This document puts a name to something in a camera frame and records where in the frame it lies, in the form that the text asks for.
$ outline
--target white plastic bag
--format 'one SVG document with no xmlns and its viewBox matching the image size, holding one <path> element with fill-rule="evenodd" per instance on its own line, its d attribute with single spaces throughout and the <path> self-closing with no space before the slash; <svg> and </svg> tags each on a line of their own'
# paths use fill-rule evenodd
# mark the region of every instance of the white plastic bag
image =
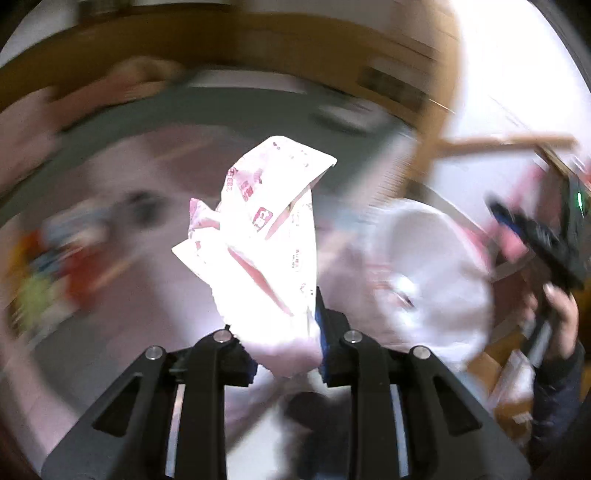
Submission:
<svg viewBox="0 0 591 480">
<path fill-rule="evenodd" d="M 361 241 L 320 279 L 326 306 L 387 348 L 426 345 L 463 368 L 491 325 L 486 265 L 439 210 L 405 199 L 376 210 Z"/>
</svg>

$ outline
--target pink object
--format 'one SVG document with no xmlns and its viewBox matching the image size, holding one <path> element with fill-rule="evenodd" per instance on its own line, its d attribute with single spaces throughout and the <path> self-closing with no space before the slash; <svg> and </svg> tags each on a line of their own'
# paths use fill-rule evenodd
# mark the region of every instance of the pink object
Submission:
<svg viewBox="0 0 591 480">
<path fill-rule="evenodd" d="M 49 108 L 51 89 L 24 96 L 0 112 L 0 193 L 41 165 L 58 145 Z"/>
<path fill-rule="evenodd" d="M 510 209 L 519 208 L 523 203 L 524 193 L 530 187 L 538 183 L 544 174 L 544 169 L 539 165 L 534 165 L 527 171 L 523 179 L 518 182 L 517 188 L 513 194 L 506 200 L 505 204 Z M 466 236 L 470 239 L 472 244 L 476 247 L 485 264 L 489 269 L 491 266 L 491 259 L 486 250 L 486 240 L 488 238 L 495 238 L 503 256 L 510 262 L 517 262 L 528 251 L 528 248 L 523 244 L 520 238 L 513 233 L 511 229 L 505 225 L 499 225 L 496 220 L 492 220 L 488 228 L 485 229 L 484 236 L 469 229 L 465 229 Z"/>
</svg>

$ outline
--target printed logo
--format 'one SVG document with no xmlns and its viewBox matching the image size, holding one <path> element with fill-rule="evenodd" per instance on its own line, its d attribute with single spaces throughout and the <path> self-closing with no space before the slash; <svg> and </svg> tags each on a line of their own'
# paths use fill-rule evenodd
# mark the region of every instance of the printed logo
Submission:
<svg viewBox="0 0 591 480">
<path fill-rule="evenodd" d="M 226 175 L 226 192 L 232 191 L 235 174 L 236 174 L 236 169 L 234 167 L 232 167 L 232 168 L 230 168 L 230 170 L 228 170 L 228 175 Z"/>
<path fill-rule="evenodd" d="M 291 268 L 296 272 L 300 271 L 300 249 L 296 248 L 295 253 L 291 256 Z"/>
<path fill-rule="evenodd" d="M 252 197 L 252 194 L 254 193 L 252 187 L 247 181 L 243 182 L 242 185 L 240 185 L 240 190 L 242 192 L 242 200 L 244 200 L 245 202 L 247 202 L 248 199 Z"/>
<path fill-rule="evenodd" d="M 273 212 L 266 208 L 259 208 L 255 217 L 252 219 L 252 224 L 256 227 L 256 231 L 260 232 L 263 227 L 273 218 Z"/>
</svg>

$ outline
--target human hand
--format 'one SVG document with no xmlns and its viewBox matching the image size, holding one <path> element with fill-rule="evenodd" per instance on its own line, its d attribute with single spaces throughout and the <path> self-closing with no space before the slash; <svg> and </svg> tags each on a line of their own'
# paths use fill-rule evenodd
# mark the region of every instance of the human hand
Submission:
<svg viewBox="0 0 591 480">
<path fill-rule="evenodd" d="M 553 358 L 569 358 L 577 345 L 579 331 L 579 308 L 572 294 L 566 294 L 563 290 L 547 283 L 544 285 L 544 294 L 548 302 L 558 312 L 560 322 L 554 325 L 554 332 L 545 355 L 546 360 Z M 533 294 L 525 299 L 525 319 L 533 322 L 538 301 Z"/>
</svg>

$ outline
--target dark sleeve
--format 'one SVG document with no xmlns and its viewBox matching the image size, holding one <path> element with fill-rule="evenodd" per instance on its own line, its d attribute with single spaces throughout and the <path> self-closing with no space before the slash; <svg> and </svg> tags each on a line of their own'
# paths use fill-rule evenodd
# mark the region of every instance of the dark sleeve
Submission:
<svg viewBox="0 0 591 480">
<path fill-rule="evenodd" d="M 559 444 L 577 416 L 585 351 L 577 342 L 570 358 L 543 363 L 535 373 L 530 463 L 535 470 Z"/>
</svg>

